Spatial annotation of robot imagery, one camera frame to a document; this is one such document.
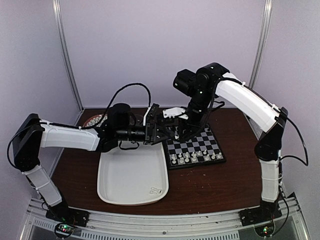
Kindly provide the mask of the white rectangular tray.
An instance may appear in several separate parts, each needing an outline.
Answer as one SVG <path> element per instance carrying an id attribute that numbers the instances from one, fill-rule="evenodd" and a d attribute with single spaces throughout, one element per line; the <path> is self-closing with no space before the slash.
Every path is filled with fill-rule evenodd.
<path id="1" fill-rule="evenodd" d="M 151 187 L 162 189 L 150 194 Z M 97 173 L 97 194 L 108 204 L 141 206 L 155 203 L 169 191 L 166 156 L 161 143 L 136 150 L 114 148 L 102 153 Z"/>

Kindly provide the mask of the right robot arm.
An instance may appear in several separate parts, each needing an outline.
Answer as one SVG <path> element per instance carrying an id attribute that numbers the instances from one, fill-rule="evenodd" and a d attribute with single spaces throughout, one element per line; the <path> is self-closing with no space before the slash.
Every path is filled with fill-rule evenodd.
<path id="1" fill-rule="evenodd" d="M 262 130 L 254 153 L 261 167 L 262 192 L 256 216 L 266 221 L 276 212 L 281 182 L 280 152 L 288 111 L 279 108 L 255 93 L 237 79 L 229 69 L 217 62 L 199 68 L 179 71 L 173 87 L 190 97 L 185 115 L 181 121 L 180 139 L 187 139 L 203 128 L 204 116 L 208 116 L 216 97 L 232 103 Z"/>

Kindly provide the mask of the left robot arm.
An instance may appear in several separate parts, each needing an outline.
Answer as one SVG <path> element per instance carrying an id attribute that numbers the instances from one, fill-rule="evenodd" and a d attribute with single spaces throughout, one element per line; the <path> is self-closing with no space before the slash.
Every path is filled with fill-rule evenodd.
<path id="1" fill-rule="evenodd" d="M 129 105 L 111 107 L 99 126 L 65 126 L 30 114 L 8 145 L 14 166 L 31 182 L 61 222 L 72 218 L 63 194 L 42 167 L 39 152 L 45 148 L 98 153 L 96 192 L 105 203 L 141 206 L 163 199 L 169 191 L 169 177 L 162 127 L 156 123 L 159 105 L 147 108 L 141 123 Z"/>

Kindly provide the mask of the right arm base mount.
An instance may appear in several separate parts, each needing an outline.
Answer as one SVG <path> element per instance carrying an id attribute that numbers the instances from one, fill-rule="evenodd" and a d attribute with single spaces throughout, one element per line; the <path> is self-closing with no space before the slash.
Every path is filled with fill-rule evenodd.
<path id="1" fill-rule="evenodd" d="M 281 216 L 282 212 L 279 207 L 273 212 L 266 208 L 262 208 L 261 206 L 246 208 L 239 212 L 240 221 L 243 227 L 272 221 Z"/>

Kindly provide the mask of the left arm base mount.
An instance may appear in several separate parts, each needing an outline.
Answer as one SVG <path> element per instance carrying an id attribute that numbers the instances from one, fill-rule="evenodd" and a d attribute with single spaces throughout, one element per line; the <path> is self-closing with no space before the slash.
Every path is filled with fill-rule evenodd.
<path id="1" fill-rule="evenodd" d="M 71 226 L 86 227 L 90 213 L 85 210 L 74 208 L 54 208 L 50 207 L 45 214 L 47 219 Z"/>

